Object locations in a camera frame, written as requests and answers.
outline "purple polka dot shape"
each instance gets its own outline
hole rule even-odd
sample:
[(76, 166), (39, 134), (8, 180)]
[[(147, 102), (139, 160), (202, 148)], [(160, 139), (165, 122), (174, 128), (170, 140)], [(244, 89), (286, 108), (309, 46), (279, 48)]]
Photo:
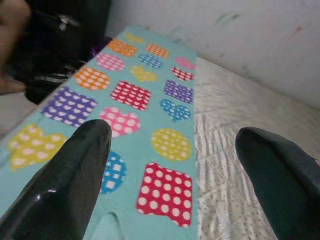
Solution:
[(172, 80), (166, 81), (164, 93), (187, 104), (191, 104), (194, 98), (194, 91), (192, 88), (183, 86)]
[(49, 118), (78, 128), (83, 124), (97, 102), (90, 97), (76, 93), (68, 87), (61, 87), (41, 113)]

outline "turquoise fabric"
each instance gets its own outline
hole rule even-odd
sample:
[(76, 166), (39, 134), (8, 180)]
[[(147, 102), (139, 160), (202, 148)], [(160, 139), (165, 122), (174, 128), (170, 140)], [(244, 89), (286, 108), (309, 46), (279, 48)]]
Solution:
[[(76, 105), (77, 101), (85, 99), (93, 102), (93, 106), (87, 112), (75, 114), (75, 116), (84, 114), (79, 124), (82, 121), (108, 116), (108, 112), (104, 112), (104, 110), (106, 108), (111, 110), (111, 107), (114, 107), (113, 109), (117, 108), (123, 114), (135, 114), (140, 124), (139, 126), (135, 125), (138, 129), (134, 129), (134, 132), (131, 132), (132, 128), (128, 131), (125, 130), (126, 134), (112, 138), (112, 154), (110, 156), (115, 156), (115, 162), (109, 158), (112, 165), (109, 164), (105, 171), (104, 186), (101, 187), (84, 239), (195, 240), (197, 239), (198, 189), (195, 165), (193, 96), (190, 94), (194, 87), (193, 75), (195, 74), (196, 53), (140, 27), (127, 27), (117, 36), (117, 39), (134, 47), (129, 48), (131, 51), (129, 51), (129, 55), (133, 54), (133, 56), (124, 56), (114, 51), (114, 48), (110, 49), (109, 47), (105, 47), (101, 54), (118, 57), (124, 62), (124, 68), (120, 64), (118, 70), (107, 70), (101, 64), (98, 65), (97, 58), (92, 59), (84, 66), (84, 68), (89, 67), (105, 73), (103, 80), (109, 78), (109, 85), (105, 89), (88, 89), (79, 85), (78, 82), (81, 81), (78, 80), (77, 82), (76, 78), (80, 78), (79, 73), (77, 73), (55, 92), (58, 95), (51, 95), (38, 110), (27, 117), (2, 141), (0, 151), (0, 215), (8, 209), (24, 185), (45, 164), (45, 162), (35, 162), (25, 167), (13, 169), (12, 158), (15, 151), (8, 148), (8, 143), (12, 143), (12, 138), (29, 124), (36, 124), (42, 129), (45, 136), (63, 134), (66, 138), (69, 138), (76, 130), (78, 123), (74, 120), (70, 119), (70, 122), (65, 123), (63, 121), (65, 116), (55, 119), (54, 116), (49, 114), (50, 106), (55, 104), (54, 100), (59, 101), (59, 97), (63, 96), (63, 91), (67, 89), (71, 93), (76, 93), (80, 98), (75, 101)], [(168, 52), (160, 51), (163, 55), (159, 56), (157, 55), (159, 52), (150, 52), (146, 49), (149, 44), (160, 46)], [(136, 77), (137, 74), (136, 76), (133, 75), (132, 67), (143, 67), (145, 71), (153, 74), (145, 76), (145, 81), (139, 81)], [(173, 69), (174, 67), (191, 75), (187, 75), (186, 81), (181, 80), (178, 77), (180, 72), (175, 72), (176, 68)], [(143, 97), (148, 102), (144, 110), (136, 109), (128, 103), (121, 103), (111, 98), (117, 86), (119, 87), (120, 81), (125, 81), (150, 92), (149, 100), (144, 98), (145, 96)], [(174, 91), (174, 89), (168, 89), (168, 84), (171, 84), (170, 86), (179, 84), (180, 87), (177, 88), (179, 91), (180, 89), (188, 89), (188, 91), (178, 92), (176, 94), (178, 97), (172, 97), (176, 95), (174, 92), (168, 92)], [(191, 144), (191, 154), (186, 153), (181, 159), (176, 160), (176, 157), (165, 157), (164, 152), (161, 153), (161, 151), (156, 150), (155, 144), (157, 143), (152, 141), (152, 137), (157, 137), (154, 134), (159, 129), (173, 129), (185, 136)], [(192, 178), (190, 226), (178, 226), (167, 216), (138, 212), (136, 208), (137, 199), (141, 195), (146, 165), (150, 163), (157, 163), (163, 168), (183, 173), (183, 175)], [(107, 181), (112, 179), (117, 179), (115, 184), (106, 186)]]

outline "yellow polka dot circle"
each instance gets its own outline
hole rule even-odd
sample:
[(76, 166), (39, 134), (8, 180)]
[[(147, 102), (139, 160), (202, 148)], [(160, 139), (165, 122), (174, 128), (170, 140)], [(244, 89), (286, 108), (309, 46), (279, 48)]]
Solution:
[(192, 146), (190, 141), (179, 131), (171, 128), (161, 128), (151, 137), (152, 146), (156, 152), (174, 162), (182, 162), (190, 158)]

